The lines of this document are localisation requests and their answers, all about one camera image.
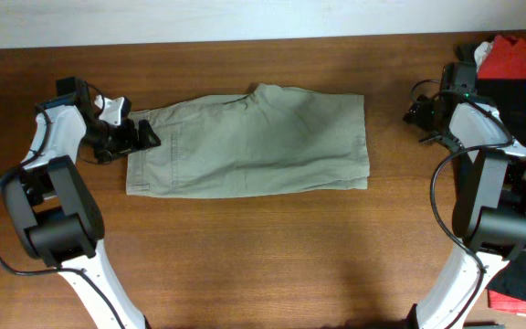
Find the white cloth piece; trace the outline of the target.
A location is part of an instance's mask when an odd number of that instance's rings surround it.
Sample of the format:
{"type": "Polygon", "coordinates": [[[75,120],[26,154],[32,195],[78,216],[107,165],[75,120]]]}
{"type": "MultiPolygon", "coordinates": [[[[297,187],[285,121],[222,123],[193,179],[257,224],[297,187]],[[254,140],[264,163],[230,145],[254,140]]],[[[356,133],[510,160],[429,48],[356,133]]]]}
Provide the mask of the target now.
{"type": "Polygon", "coordinates": [[[494,42],[488,42],[484,41],[478,45],[478,47],[474,50],[474,61],[476,65],[479,67],[483,64],[485,59],[488,57],[489,53],[493,49],[494,42]]]}

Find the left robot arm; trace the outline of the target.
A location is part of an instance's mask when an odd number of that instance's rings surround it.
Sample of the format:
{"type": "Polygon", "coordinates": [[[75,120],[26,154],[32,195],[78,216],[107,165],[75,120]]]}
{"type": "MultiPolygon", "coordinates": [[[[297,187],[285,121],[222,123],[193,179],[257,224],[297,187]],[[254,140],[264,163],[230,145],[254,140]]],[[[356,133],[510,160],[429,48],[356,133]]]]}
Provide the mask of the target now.
{"type": "Polygon", "coordinates": [[[151,125],[130,119],[126,97],[109,99],[94,85],[57,80],[55,98],[36,105],[36,134],[19,165],[0,178],[0,195],[26,254],[45,267],[17,276],[61,276],[99,328],[147,328],[110,265],[100,208],[77,169],[79,150],[93,162],[116,159],[160,145],[151,125]]]}

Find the khaki shorts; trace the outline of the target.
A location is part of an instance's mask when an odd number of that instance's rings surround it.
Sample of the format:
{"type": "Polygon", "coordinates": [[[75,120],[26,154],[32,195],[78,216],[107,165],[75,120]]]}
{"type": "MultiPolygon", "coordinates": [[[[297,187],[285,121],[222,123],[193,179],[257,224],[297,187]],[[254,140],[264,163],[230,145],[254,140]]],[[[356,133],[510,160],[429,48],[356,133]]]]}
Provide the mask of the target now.
{"type": "Polygon", "coordinates": [[[364,97],[259,84],[137,111],[161,143],[129,155],[126,192],[237,198],[363,190],[370,175],[364,97]]]}

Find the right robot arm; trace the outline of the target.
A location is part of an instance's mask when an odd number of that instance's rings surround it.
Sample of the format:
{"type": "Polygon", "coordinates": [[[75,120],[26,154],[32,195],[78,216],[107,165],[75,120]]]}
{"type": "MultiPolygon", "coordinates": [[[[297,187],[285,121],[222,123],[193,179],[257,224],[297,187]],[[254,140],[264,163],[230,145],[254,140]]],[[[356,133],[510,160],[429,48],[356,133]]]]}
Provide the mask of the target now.
{"type": "Polygon", "coordinates": [[[482,80],[474,63],[446,65],[439,90],[420,95],[404,116],[458,159],[454,246],[435,286],[412,306],[406,328],[462,328],[491,280],[526,251],[526,80],[482,80]]]}

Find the red garment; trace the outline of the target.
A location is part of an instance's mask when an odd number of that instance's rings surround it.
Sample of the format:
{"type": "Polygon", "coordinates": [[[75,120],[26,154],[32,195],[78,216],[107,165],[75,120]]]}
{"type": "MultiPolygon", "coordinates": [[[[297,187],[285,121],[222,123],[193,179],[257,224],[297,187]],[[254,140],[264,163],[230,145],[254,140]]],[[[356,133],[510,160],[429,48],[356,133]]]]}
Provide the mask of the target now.
{"type": "MultiPolygon", "coordinates": [[[[496,36],[493,49],[477,73],[482,80],[526,80],[526,40],[496,36]]],[[[526,301],[499,288],[488,288],[489,307],[505,313],[526,315],[526,301]]]]}

